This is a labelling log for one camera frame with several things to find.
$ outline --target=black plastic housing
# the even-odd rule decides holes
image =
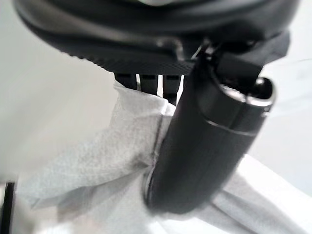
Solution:
[[[187,213],[209,202],[247,152],[274,102],[274,87],[244,95],[223,87],[207,61],[186,78],[147,192],[149,206]]]

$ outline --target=black plastic object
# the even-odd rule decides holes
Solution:
[[[202,58],[184,91],[161,146],[146,194],[150,208],[187,213],[209,202],[247,152],[275,99],[257,79],[249,94],[219,83]]]
[[[284,31],[299,0],[201,0],[150,7],[118,0],[14,0],[52,46],[121,74],[188,75],[204,39],[260,41]]]
[[[162,97],[167,99],[171,104],[176,105],[177,92],[181,83],[181,76],[163,76]]]
[[[115,80],[128,89],[137,89],[137,77],[135,74],[115,74]]]
[[[140,75],[141,91],[157,95],[158,75]]]
[[[15,183],[7,183],[0,211],[0,234],[11,234]]]

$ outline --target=white paper towel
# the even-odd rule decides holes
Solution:
[[[119,97],[108,129],[63,152],[17,195],[39,214],[47,234],[312,233],[312,201],[249,156],[213,203],[184,216],[155,216],[145,206],[144,175],[157,158],[175,107],[115,84]]]

